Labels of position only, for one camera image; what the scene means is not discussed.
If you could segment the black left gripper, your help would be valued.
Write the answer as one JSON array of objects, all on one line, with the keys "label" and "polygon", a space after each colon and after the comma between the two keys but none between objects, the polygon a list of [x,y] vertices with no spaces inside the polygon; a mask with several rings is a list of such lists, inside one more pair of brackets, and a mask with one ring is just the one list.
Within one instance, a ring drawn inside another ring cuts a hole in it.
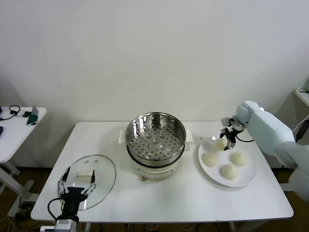
[{"label": "black left gripper", "polygon": [[66,181],[70,172],[70,167],[66,169],[60,180],[58,181],[58,192],[61,194],[61,199],[64,201],[64,206],[61,214],[62,219],[78,219],[77,213],[81,202],[87,199],[96,188],[95,170],[92,172],[90,184],[88,187],[66,187]]}]

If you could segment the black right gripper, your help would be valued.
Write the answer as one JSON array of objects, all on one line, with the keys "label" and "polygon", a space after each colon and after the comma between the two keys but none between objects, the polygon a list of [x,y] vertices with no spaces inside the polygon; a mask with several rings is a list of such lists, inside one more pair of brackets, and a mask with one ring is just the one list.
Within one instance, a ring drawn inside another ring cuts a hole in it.
[{"label": "black right gripper", "polygon": [[227,142],[227,145],[224,148],[224,150],[230,150],[235,147],[236,137],[239,133],[241,133],[241,131],[234,129],[233,127],[227,127],[221,130],[219,137],[224,138],[224,136],[226,136],[227,140],[229,141]]}]

